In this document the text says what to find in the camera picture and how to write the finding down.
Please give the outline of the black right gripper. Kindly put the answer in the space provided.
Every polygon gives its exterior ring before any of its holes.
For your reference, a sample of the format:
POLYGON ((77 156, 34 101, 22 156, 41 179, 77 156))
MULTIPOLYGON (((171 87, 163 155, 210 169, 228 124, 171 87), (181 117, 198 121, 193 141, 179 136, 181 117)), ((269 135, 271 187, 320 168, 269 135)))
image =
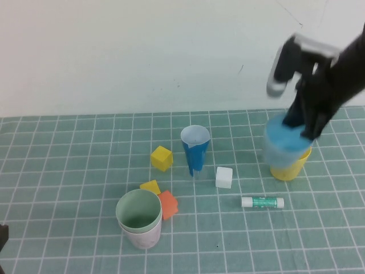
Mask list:
POLYGON ((313 71, 312 67, 305 67, 299 72, 301 77, 296 84, 297 93, 283 123, 288 127, 305 124, 301 136, 315 140, 342 105, 339 91, 342 69, 319 67, 313 71))

